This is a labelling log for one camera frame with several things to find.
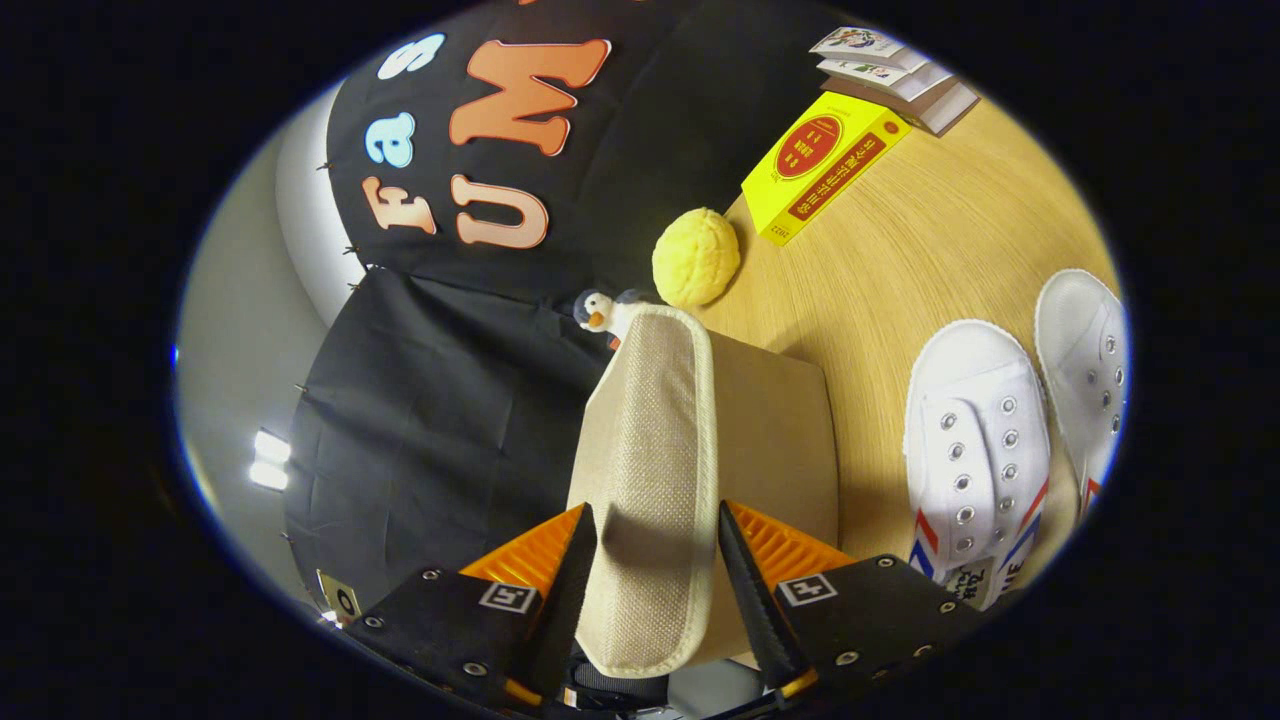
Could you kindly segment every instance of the wooden table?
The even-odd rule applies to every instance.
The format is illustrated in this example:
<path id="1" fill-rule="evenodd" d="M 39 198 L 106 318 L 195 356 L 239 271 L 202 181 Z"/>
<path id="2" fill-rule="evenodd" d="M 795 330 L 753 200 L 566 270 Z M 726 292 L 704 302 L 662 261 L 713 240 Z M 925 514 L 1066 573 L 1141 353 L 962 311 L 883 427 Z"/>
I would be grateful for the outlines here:
<path id="1" fill-rule="evenodd" d="M 911 364 L 961 318 L 995 323 L 1039 366 L 1036 300 L 1062 268 L 1119 296 L 1098 227 L 1053 159 L 989 100 L 945 137 L 914 131 L 786 247 L 753 229 L 740 196 L 724 214 L 742 265 L 707 328 L 827 374 L 840 471 L 841 548 L 906 557 L 913 533 L 902 428 Z M 1050 492 L 1020 582 L 1075 524 L 1076 482 L 1050 411 Z"/>

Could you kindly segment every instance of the yellow box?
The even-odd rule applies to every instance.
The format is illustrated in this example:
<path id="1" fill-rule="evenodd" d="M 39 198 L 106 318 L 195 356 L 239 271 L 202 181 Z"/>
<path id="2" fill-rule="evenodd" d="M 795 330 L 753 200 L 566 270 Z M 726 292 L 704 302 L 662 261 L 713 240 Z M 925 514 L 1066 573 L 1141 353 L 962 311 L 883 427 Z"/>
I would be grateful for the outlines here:
<path id="1" fill-rule="evenodd" d="M 909 132 L 888 108 L 823 92 L 742 181 L 755 232 L 786 245 Z"/>

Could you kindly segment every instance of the book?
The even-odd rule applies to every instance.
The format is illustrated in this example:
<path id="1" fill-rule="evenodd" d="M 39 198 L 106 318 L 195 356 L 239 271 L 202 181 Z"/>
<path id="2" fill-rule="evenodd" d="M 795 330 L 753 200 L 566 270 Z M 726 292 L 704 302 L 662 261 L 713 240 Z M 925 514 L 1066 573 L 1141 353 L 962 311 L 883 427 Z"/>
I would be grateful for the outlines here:
<path id="1" fill-rule="evenodd" d="M 951 77 L 951 72 L 937 63 L 925 63 L 924 67 L 913 73 L 845 60 L 823 60 L 818 63 L 818 69 L 831 77 L 860 82 L 909 102 Z"/>
<path id="2" fill-rule="evenodd" d="M 791 242 L 910 131 L 883 105 L 823 92 L 742 181 L 755 232 Z"/>
<path id="3" fill-rule="evenodd" d="M 960 82 L 960 78 L 951 76 L 922 94 L 915 100 L 908 102 L 900 97 L 872 90 L 847 79 L 827 78 L 822 88 L 867 100 L 877 105 L 883 105 L 897 113 L 897 117 L 915 128 L 942 137 L 948 129 L 955 127 L 960 118 L 965 117 L 980 97 Z"/>
<path id="4" fill-rule="evenodd" d="M 929 59 L 902 45 L 883 32 L 861 27 L 841 27 L 823 37 L 813 46 L 817 53 L 829 60 L 849 60 L 870 63 L 897 70 L 915 72 Z"/>

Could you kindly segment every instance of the yellow textured ball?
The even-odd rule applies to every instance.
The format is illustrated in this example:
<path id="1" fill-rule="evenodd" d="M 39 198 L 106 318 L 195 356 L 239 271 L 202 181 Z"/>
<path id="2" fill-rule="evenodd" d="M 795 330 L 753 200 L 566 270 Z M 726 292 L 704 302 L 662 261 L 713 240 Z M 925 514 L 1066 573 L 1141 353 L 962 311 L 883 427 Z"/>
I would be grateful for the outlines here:
<path id="1" fill-rule="evenodd" d="M 716 210 L 699 208 L 676 218 L 653 249 L 653 282 L 673 307 L 719 297 L 740 263 L 737 234 Z"/>

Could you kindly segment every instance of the light fixture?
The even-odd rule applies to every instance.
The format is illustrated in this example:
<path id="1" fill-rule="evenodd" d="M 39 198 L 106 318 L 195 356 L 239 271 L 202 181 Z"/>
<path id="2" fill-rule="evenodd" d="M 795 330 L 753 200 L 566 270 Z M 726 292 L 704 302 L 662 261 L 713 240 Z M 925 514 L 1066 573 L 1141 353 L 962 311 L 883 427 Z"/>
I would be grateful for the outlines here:
<path id="1" fill-rule="evenodd" d="M 259 462 L 265 460 L 282 465 L 289 460 L 289 443 L 262 429 L 253 438 L 253 460 Z"/>
<path id="2" fill-rule="evenodd" d="M 289 477 L 284 474 L 284 470 L 279 465 L 270 462 L 253 462 L 250 465 L 248 479 L 271 489 L 284 489 L 289 484 Z"/>

